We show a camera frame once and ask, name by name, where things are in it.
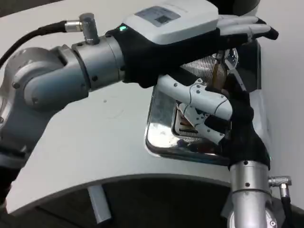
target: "sticker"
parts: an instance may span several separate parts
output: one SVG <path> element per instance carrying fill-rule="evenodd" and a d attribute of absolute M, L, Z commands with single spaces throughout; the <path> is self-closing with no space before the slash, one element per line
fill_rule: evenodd
<path fill-rule="evenodd" d="M 163 26 L 181 16 L 164 7 L 153 6 L 135 13 L 136 16 L 151 22 L 156 27 Z"/>

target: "metal leg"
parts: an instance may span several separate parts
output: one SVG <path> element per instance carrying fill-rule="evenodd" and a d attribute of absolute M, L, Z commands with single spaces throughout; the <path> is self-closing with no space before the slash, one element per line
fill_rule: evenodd
<path fill-rule="evenodd" d="M 101 185 L 94 185 L 87 188 L 97 224 L 111 218 L 111 212 Z"/>

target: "cable connector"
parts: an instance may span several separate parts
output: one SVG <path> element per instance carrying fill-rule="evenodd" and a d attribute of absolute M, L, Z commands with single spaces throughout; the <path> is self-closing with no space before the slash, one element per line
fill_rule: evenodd
<path fill-rule="evenodd" d="M 82 32 L 82 23 L 79 20 L 68 20 L 65 23 L 66 32 Z"/>
<path fill-rule="evenodd" d="M 282 227 L 295 228 L 292 218 L 292 210 L 290 203 L 290 194 L 288 186 L 292 185 L 290 176 L 269 177 L 268 183 L 270 187 L 279 187 L 281 202 L 285 213 L 285 221 Z"/>

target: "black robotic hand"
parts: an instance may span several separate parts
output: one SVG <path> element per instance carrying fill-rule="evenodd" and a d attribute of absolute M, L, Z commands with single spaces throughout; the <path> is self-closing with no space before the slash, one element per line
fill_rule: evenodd
<path fill-rule="evenodd" d="M 229 136 L 220 143 L 223 155 L 230 159 L 230 166 L 241 161 L 256 161 L 270 169 L 267 149 L 253 127 L 254 110 L 250 106 L 249 93 L 240 88 L 234 77 L 230 77 L 229 83 L 235 85 L 229 93 L 235 114 L 231 118 Z"/>
<path fill-rule="evenodd" d="M 132 28 L 107 32 L 120 44 L 125 67 L 124 82 L 138 83 L 147 88 L 157 84 L 159 75 L 200 58 L 238 47 L 253 39 L 277 39 L 278 32 L 253 16 L 220 15 L 217 28 L 179 42 L 159 45 L 151 42 Z"/>

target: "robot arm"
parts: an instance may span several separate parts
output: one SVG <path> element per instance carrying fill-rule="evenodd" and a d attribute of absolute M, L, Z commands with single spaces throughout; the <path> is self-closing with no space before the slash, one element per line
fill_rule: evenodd
<path fill-rule="evenodd" d="M 144 88 L 156 84 L 170 88 L 169 95 L 175 99 L 230 119 L 233 106 L 222 95 L 197 88 L 199 82 L 174 86 L 178 82 L 159 75 L 257 37 L 278 36 L 256 17 L 219 16 L 214 5 L 201 0 L 173 0 L 144 9 L 101 37 L 91 14 L 68 21 L 65 27 L 83 31 L 85 42 L 52 50 L 27 48 L 7 63 L 0 88 L 2 199 L 49 120 L 69 103 L 123 80 Z"/>

